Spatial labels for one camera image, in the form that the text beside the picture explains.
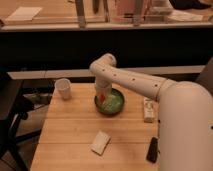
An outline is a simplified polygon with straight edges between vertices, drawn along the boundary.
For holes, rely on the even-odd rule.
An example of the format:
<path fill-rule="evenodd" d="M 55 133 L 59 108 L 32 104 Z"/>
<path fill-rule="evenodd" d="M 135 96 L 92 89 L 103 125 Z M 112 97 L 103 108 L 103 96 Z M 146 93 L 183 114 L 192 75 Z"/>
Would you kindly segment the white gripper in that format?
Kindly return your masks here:
<path fill-rule="evenodd" d="M 105 87 L 95 85 L 96 97 L 98 98 L 99 95 L 103 94 L 105 96 L 105 100 L 106 100 L 108 95 L 111 93 L 111 89 L 112 89 L 111 85 L 108 85 L 108 86 L 105 86 Z"/>

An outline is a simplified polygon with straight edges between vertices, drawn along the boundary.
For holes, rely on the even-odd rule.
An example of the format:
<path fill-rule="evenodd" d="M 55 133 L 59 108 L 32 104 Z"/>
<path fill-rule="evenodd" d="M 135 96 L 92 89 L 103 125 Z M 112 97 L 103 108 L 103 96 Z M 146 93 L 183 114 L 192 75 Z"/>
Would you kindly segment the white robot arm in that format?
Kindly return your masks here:
<path fill-rule="evenodd" d="M 213 171 L 213 95 L 206 88 L 119 69 L 110 53 L 90 71 L 98 91 L 116 83 L 159 104 L 158 171 Z"/>

